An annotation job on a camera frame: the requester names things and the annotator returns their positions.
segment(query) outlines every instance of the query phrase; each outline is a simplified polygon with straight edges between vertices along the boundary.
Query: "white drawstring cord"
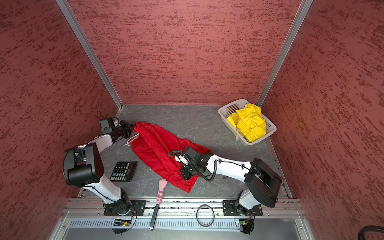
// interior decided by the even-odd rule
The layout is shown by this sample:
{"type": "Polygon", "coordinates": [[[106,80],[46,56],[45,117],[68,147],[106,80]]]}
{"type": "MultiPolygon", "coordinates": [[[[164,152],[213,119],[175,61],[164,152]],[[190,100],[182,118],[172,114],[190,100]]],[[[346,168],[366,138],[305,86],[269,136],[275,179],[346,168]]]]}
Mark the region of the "white drawstring cord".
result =
{"type": "Polygon", "coordinates": [[[240,140],[240,137],[239,137],[239,129],[236,128],[236,141],[239,141],[240,140]]]}
{"type": "Polygon", "coordinates": [[[140,133],[138,133],[135,136],[129,138],[128,141],[127,141],[127,144],[124,144],[123,146],[125,146],[125,145],[131,146],[130,143],[133,142],[139,135],[140,135],[140,133]]]}

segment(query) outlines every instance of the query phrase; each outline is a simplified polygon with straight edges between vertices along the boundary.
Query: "metal mounting plate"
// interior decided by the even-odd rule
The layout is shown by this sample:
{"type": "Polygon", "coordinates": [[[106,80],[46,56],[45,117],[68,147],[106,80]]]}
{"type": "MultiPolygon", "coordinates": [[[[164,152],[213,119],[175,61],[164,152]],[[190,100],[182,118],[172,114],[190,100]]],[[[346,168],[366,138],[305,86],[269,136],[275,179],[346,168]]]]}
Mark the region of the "metal mounting plate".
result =
{"type": "MultiPolygon", "coordinates": [[[[240,216],[235,210],[235,200],[224,200],[223,201],[223,212],[224,216],[240,216]]],[[[261,204],[256,205],[252,208],[253,216],[262,216],[263,210],[261,204]]]]}
{"type": "MultiPolygon", "coordinates": [[[[143,216],[146,202],[147,202],[146,200],[131,199],[131,204],[135,208],[135,212],[138,216],[143,216]]],[[[104,210],[104,216],[121,216],[121,215],[117,213],[107,212],[106,210],[104,210]]]]}

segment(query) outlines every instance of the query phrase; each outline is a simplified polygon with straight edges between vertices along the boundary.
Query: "yellow cloth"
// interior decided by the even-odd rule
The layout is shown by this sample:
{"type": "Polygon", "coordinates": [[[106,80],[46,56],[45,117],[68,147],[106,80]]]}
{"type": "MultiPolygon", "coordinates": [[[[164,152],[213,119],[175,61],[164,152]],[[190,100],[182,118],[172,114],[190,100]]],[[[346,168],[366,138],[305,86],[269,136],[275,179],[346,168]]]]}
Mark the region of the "yellow cloth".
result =
{"type": "Polygon", "coordinates": [[[248,142],[254,142],[266,134],[262,110],[251,103],[245,105],[245,108],[237,110],[236,113],[232,113],[227,120],[235,129],[240,130],[248,142]]]}

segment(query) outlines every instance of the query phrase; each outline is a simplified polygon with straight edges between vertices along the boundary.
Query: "red fabric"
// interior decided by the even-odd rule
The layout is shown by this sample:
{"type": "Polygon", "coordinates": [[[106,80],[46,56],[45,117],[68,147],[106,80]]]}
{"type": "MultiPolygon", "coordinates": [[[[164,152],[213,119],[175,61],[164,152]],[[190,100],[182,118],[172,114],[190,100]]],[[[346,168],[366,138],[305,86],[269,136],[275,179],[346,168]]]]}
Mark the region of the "red fabric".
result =
{"type": "Polygon", "coordinates": [[[187,139],[180,139],[170,132],[154,124],[136,123],[135,132],[140,135],[131,142],[133,152],[153,171],[166,179],[170,184],[186,192],[190,192],[198,178],[193,176],[188,181],[180,176],[182,165],[169,157],[168,153],[174,150],[184,150],[191,146],[195,151],[204,154],[209,149],[187,139]]]}

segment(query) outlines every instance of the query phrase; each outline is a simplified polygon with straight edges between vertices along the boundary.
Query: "plastic basket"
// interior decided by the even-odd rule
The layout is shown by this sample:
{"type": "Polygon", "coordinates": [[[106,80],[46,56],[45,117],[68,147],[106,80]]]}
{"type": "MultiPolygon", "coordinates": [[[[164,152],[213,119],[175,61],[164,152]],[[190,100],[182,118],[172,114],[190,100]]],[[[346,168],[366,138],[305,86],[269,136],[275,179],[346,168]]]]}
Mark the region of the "plastic basket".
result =
{"type": "MultiPolygon", "coordinates": [[[[218,113],[221,116],[221,120],[231,130],[231,132],[235,136],[237,133],[236,129],[232,127],[232,125],[227,121],[227,117],[231,116],[232,113],[234,113],[236,110],[243,109],[245,105],[247,105],[248,103],[250,102],[248,102],[245,99],[239,99],[219,108],[218,110],[218,113]]],[[[266,134],[262,138],[259,138],[254,142],[248,142],[243,136],[239,135],[240,142],[244,146],[249,146],[249,145],[253,145],[255,143],[261,142],[267,137],[271,136],[272,133],[274,133],[277,130],[276,125],[274,125],[266,116],[264,116],[264,114],[262,114],[262,117],[265,119],[265,123],[266,123],[266,134]]]]}

